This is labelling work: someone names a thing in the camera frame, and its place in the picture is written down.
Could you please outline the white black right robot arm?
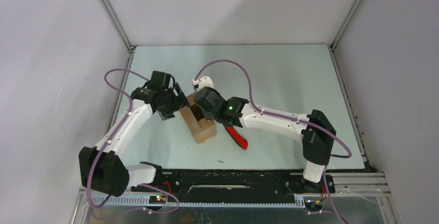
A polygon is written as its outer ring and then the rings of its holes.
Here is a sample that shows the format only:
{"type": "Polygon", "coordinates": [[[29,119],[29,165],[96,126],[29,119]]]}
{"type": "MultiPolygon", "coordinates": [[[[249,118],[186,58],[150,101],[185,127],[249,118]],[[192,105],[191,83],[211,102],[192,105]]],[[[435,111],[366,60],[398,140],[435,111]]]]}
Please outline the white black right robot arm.
{"type": "Polygon", "coordinates": [[[308,192],[314,192],[322,185],[321,178],[335,140],[335,130],[323,113],[313,110],[306,115],[265,110],[244,98],[226,100],[210,87],[196,92],[194,102],[208,120],[226,127],[262,129],[301,143],[306,160],[301,185],[308,192]]]}

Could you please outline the brown cardboard express box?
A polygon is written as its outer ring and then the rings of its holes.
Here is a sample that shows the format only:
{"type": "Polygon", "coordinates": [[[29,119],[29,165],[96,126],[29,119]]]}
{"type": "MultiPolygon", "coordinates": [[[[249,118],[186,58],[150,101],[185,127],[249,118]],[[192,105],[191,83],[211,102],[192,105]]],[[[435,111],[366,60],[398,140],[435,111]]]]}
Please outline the brown cardboard express box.
{"type": "Polygon", "coordinates": [[[207,120],[199,107],[194,102],[195,93],[186,96],[189,107],[183,107],[179,112],[182,115],[189,131],[197,144],[217,135],[216,124],[207,120]]]}

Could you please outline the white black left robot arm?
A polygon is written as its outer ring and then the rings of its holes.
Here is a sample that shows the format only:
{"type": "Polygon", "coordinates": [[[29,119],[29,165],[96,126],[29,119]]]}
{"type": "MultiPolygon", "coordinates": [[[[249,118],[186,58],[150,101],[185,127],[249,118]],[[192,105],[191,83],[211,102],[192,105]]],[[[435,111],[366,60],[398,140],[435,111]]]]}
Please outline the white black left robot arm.
{"type": "Polygon", "coordinates": [[[175,78],[165,72],[153,71],[144,78],[145,84],[123,93],[128,105],[122,116],[104,137],[93,147],[83,147],[79,152],[82,186],[87,191],[98,191],[119,197],[127,188],[144,184],[151,191],[158,191],[164,178],[157,173],[158,165],[140,162],[134,166],[123,163],[124,154],[143,124],[154,114],[162,120],[175,117],[175,112],[189,105],[175,78]]]}

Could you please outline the red black utility knife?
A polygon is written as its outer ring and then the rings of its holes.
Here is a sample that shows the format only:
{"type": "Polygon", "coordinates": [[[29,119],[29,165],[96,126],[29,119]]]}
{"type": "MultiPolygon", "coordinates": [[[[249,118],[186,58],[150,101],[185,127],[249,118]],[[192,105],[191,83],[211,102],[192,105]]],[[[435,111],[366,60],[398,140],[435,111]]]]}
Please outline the red black utility knife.
{"type": "Polygon", "coordinates": [[[241,136],[234,127],[224,126],[224,128],[238,147],[243,150],[248,149],[248,141],[241,136]]]}

